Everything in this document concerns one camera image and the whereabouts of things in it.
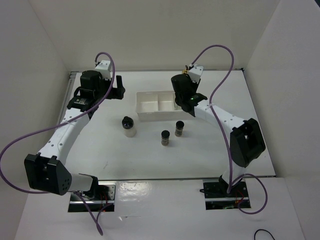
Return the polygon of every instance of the metal base plate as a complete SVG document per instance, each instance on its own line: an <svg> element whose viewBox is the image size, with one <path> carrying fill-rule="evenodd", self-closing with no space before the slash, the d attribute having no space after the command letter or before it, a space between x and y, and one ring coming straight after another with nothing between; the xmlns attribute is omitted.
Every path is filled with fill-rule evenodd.
<svg viewBox="0 0 320 240"><path fill-rule="evenodd" d="M203 194L206 210L236 209L241 203L242 209L251 208L246 182L241 181L230 194L224 195L218 180L203 180Z"/></svg>
<svg viewBox="0 0 320 240"><path fill-rule="evenodd" d="M106 204L110 204L104 212L114 212L115 211L115 196L116 196L116 182L103 182L100 181L99 185L103 185L108 187L108 193L104 196L100 196L100 199L88 199L83 197L85 202L88 204L90 210L92 212L99 212L101 208L103 208ZM69 202L69 213L79 213L79 212L88 212L84 203L81 199L71 193L70 202Z"/></svg>

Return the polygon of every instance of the white tray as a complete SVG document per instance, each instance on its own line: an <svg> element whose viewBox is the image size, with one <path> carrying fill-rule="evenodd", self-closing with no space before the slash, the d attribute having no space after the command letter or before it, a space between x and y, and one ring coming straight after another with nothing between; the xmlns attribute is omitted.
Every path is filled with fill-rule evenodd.
<svg viewBox="0 0 320 240"><path fill-rule="evenodd" d="M136 113L140 121L191 119L175 102L174 91L139 91L136 93Z"/></svg>

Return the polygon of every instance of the red wire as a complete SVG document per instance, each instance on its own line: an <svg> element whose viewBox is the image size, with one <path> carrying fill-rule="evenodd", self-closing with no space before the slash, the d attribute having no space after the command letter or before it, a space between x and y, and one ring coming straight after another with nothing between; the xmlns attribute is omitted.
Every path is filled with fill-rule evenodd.
<svg viewBox="0 0 320 240"><path fill-rule="evenodd" d="M104 194L104 197L105 197L105 204L107 205L107 203L108 203L107 195L106 195L106 193L105 193L105 192L104 192L103 194Z"/></svg>
<svg viewBox="0 0 320 240"><path fill-rule="evenodd" d="M102 205L103 205L101 193L100 193L100 199L101 199L101 204L100 204L100 210L101 210L102 209Z"/></svg>
<svg viewBox="0 0 320 240"><path fill-rule="evenodd" d="M242 197L239 201L237 201L237 197L238 197L237 193L240 193L241 197ZM244 200L244 198L245 198L245 196L243 195L243 193L240 192L239 190L237 190L236 193L235 193L235 204L237 205L237 204L241 203Z"/></svg>

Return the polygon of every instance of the white wall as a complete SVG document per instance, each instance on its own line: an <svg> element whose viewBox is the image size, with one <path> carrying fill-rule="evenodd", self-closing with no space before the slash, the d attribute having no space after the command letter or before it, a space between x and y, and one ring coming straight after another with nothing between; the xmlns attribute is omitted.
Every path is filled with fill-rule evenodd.
<svg viewBox="0 0 320 240"><path fill-rule="evenodd" d="M307 240L320 235L319 23L314 0L281 0L244 72Z"/></svg>
<svg viewBox="0 0 320 240"><path fill-rule="evenodd" d="M118 70L178 70L212 44L245 67L279 0L29 0L69 70L109 52ZM201 58L228 69L223 49Z"/></svg>
<svg viewBox="0 0 320 240"><path fill-rule="evenodd" d="M0 149L21 135L52 126L62 106L68 72L26 0L0 1ZM1 168L26 188L24 159L36 153L49 133L13 145ZM27 194L0 180L1 239L14 239Z"/></svg>

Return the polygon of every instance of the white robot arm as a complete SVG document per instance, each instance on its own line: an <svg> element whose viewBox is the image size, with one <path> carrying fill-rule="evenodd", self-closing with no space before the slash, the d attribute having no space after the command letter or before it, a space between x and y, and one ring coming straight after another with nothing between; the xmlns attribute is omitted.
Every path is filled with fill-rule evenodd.
<svg viewBox="0 0 320 240"><path fill-rule="evenodd" d="M218 122L214 116L208 98L201 93L197 93L201 75L204 67L200 65L189 65L182 74L171 78L175 92L175 102L182 110L194 117L201 118L206 122L218 127ZM234 116L229 112L212 105L219 121L227 136L229 136L229 147L232 156L232 180L245 173L249 163L259 157L266 149L264 139L259 124L253 118L244 120ZM225 190L229 184L229 167L220 177L219 182Z"/></svg>
<svg viewBox="0 0 320 240"><path fill-rule="evenodd" d="M116 76L117 88L112 87L107 99L123 99L125 88L121 76ZM74 92L61 123L79 116L97 104L108 91L110 61L101 61L95 70L84 71L80 77L81 86ZM36 155L28 154L24 160L29 186L58 195L82 191L87 196L96 196L103 186L98 179L81 173L70 173L65 164L68 154L82 129L89 123L97 109L56 129L46 145Z"/></svg>

